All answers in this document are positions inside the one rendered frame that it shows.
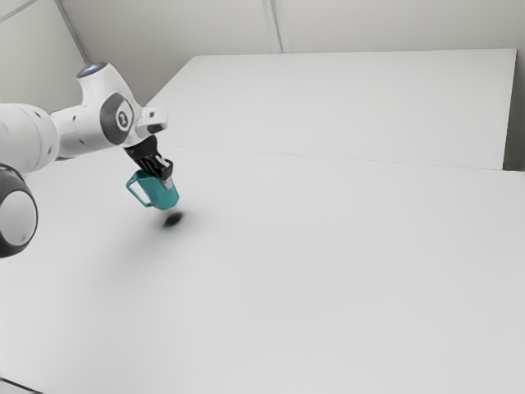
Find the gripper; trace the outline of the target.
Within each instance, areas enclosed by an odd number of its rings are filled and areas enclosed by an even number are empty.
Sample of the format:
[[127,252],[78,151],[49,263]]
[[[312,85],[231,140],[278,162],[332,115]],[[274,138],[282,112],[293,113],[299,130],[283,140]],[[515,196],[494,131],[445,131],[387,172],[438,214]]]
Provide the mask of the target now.
[[173,187],[173,162],[158,152],[158,139],[149,136],[139,144],[124,148],[127,155],[151,176],[168,176],[162,183],[167,190]]

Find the teal faceted mug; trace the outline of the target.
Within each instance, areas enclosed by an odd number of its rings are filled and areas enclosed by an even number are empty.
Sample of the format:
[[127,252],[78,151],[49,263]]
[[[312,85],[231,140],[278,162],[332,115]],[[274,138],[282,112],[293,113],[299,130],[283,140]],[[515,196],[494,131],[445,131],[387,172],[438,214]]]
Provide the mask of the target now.
[[[138,170],[126,182],[126,189],[145,207],[158,210],[174,208],[179,201],[179,194],[173,182],[173,187],[167,190],[163,185],[164,180],[151,176],[143,170]],[[147,197],[144,200],[133,185],[137,184]]]

